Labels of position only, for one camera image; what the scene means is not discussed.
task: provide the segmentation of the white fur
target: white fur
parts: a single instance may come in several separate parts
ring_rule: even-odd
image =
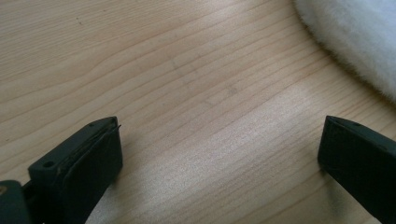
[[[318,42],[396,102],[396,0],[295,0]]]

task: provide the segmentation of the white plush toy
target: white plush toy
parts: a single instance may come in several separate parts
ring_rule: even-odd
[[[396,103],[396,0],[295,0],[316,40]]]

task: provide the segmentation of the wooden surface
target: wooden surface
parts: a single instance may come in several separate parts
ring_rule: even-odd
[[[326,115],[396,138],[290,0],[0,2],[0,179],[118,116],[124,167],[88,223],[377,223],[316,156]]]

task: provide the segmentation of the light wood tabletop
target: light wood tabletop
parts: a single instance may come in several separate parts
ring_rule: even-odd
[[[326,115],[396,138],[291,0],[0,2],[0,179],[117,116],[88,223],[377,223],[318,167]]]

